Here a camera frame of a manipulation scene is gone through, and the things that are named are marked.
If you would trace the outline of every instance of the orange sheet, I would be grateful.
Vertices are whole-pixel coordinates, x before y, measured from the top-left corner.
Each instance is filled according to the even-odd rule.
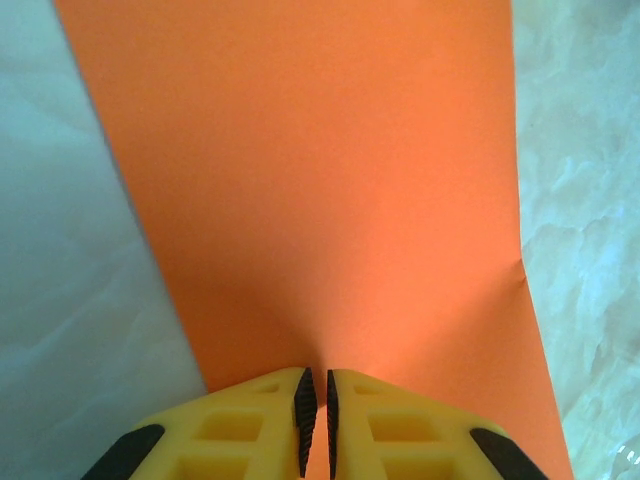
[[[211,390],[352,368],[571,478],[521,264],[507,0],[57,4]]]

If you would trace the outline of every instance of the white marble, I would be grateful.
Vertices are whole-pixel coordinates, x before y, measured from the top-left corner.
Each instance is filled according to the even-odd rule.
[[[514,38],[523,255],[574,473],[639,479],[640,2],[516,0]]]
[[[47,1],[0,3],[0,478],[204,392]]]
[[[522,242],[576,478],[640,478],[640,2],[515,0]],[[204,391],[54,11],[0,3],[0,478]]]

